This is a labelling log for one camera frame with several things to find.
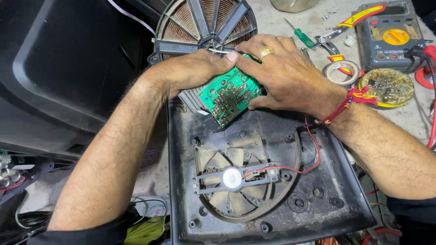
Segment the green screwdriver handle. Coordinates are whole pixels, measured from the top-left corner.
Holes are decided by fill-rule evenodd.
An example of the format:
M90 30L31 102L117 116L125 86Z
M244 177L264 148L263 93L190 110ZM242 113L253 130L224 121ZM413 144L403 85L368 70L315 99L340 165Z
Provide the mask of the green screwdriver handle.
M299 28L295 29L294 34L298 36L298 38L308 47L313 48L315 43L308 37L306 34L301 32Z

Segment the forearm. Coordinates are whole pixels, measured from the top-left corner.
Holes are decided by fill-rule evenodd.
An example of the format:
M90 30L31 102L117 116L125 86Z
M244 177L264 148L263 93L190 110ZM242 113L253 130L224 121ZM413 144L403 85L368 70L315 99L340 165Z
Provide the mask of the forearm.
M146 78L130 89L77 163L48 230L92 228L126 211L164 94Z
M339 90L337 94L336 102L321 116L326 115L325 111L332 112L345 100L346 92ZM364 104L353 102L328 127L351 148L365 171L388 196L403 199L436 197L435 155L382 115Z

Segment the printed circuit board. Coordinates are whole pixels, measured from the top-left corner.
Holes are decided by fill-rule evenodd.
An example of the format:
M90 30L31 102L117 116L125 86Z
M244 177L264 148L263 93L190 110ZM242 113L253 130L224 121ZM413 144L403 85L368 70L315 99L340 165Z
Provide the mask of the printed circuit board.
M256 79L234 67L215 78L198 96L220 127L224 128L248 107L253 98L261 95L263 89Z

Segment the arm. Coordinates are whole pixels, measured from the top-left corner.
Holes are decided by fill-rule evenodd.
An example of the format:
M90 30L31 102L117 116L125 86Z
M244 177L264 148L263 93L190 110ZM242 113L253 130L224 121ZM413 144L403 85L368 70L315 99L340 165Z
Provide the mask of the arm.
M120 217L127 209L143 151L167 99L229 71L238 59L200 50L143 73L91 142L68 179L48 231L78 231Z
M347 90L323 77L288 37L256 35L235 50L259 57L264 46L274 53L264 56L262 65L242 56L236 64L268 91L267 96L254 98L249 109L294 110L324 119L345 100ZM328 127L357 154L363 168L387 195L436 197L435 155L385 117L353 102Z

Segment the hand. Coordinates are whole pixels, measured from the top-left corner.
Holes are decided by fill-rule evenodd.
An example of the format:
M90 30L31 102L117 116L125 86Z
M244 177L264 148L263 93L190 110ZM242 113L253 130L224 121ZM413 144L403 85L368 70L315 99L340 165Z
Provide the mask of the hand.
M267 96L254 98L249 104L250 110L258 107L293 110L324 119L345 100L346 89L321 75L289 37L258 34L235 50L260 57L265 46L274 52L264 56L262 64L242 55L236 64L268 92Z
M207 82L211 77L224 74L238 61L237 52L220 58L200 49L192 54L175 57L149 68L141 78L162 86L166 99L177 96L182 89L194 88Z

